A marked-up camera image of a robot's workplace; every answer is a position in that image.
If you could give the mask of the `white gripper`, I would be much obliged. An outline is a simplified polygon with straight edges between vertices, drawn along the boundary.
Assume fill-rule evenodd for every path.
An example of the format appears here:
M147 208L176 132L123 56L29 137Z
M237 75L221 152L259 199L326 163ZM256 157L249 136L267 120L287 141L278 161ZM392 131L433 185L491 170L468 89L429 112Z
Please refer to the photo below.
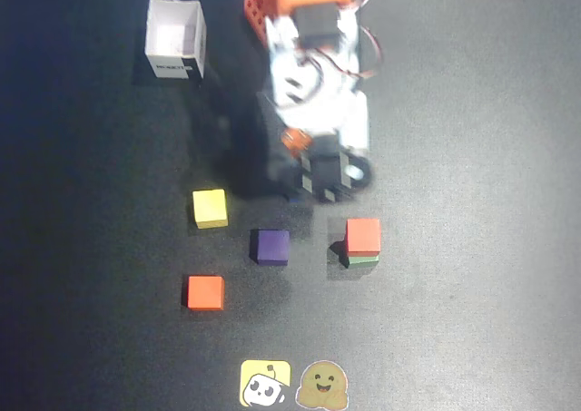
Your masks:
M290 77L271 81L271 118L287 128L282 143L301 153L312 137L337 133L343 147L359 156L369 153L369 108L350 78Z

